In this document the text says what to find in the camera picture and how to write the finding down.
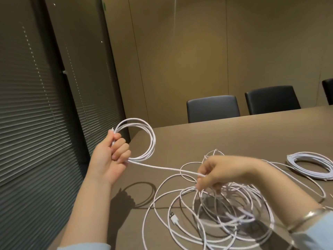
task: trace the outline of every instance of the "chair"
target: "chair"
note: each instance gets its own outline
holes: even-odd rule
[[[329,105],[333,105],[333,79],[322,81],[323,88]]]
[[[189,123],[239,117],[235,96],[212,96],[189,100],[186,103]]]
[[[276,86],[245,93],[250,115],[300,109],[292,86]]]

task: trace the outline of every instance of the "table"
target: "table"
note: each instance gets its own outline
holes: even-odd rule
[[[187,162],[201,161],[207,152],[214,149],[222,151],[225,155],[250,156],[281,163],[285,163],[287,154],[301,151],[320,153],[332,159],[332,126],[333,106],[327,106],[161,127],[154,129],[156,150],[145,163],[180,168]],[[130,143],[132,156],[143,154],[148,143],[148,134],[140,131]],[[196,171],[198,166],[199,164],[189,165],[184,169]],[[321,168],[315,165],[305,166],[314,171],[321,171]],[[134,164],[128,166],[124,176],[113,189],[108,233],[108,243],[112,245],[112,249],[144,249],[141,229],[147,207],[155,189],[165,178],[175,173]],[[304,177],[297,178],[314,186]],[[333,181],[318,182],[328,196],[329,193],[333,194]],[[161,193],[188,186],[191,186],[191,183],[180,177],[174,178],[162,187]],[[156,203],[165,221],[169,205],[175,196],[176,194],[170,194]],[[324,204],[333,206],[333,199],[327,198]],[[172,211],[177,214],[180,223],[188,231],[195,233],[190,224],[193,223],[193,219],[189,213],[184,210],[188,217],[186,219],[178,202],[175,206]],[[290,238],[281,222],[278,221],[277,224],[275,233],[261,249],[280,250],[288,247],[287,242]],[[146,221],[145,239],[148,249],[180,249],[153,210]],[[181,242],[189,249],[202,249],[199,245]]]

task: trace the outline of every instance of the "forearm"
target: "forearm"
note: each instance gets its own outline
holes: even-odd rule
[[[296,183],[271,165],[261,162],[256,169],[255,185],[285,226],[321,207]],[[308,226],[317,219],[311,219]]]
[[[61,247],[83,242],[106,243],[110,196],[110,183],[86,176],[76,197]]]

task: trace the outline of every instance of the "silver bangle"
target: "silver bangle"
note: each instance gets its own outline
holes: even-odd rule
[[[326,211],[325,207],[321,207],[318,209],[315,209],[314,211],[310,211],[308,214],[306,214],[304,217],[296,219],[294,222],[292,222],[288,227],[287,231],[289,233],[293,233],[295,229],[300,227],[302,224],[304,224],[306,221],[308,221],[310,218],[316,217],[320,214],[323,214]]]

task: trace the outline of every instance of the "hand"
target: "hand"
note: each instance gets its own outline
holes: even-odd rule
[[[131,156],[129,147],[120,133],[109,130],[91,156],[87,176],[114,185],[127,168],[127,159]]]
[[[249,157],[210,156],[198,169],[198,173],[206,176],[198,176],[196,188],[201,191],[212,186],[220,192],[222,185],[228,182],[253,184],[257,166],[263,163],[262,160]]]

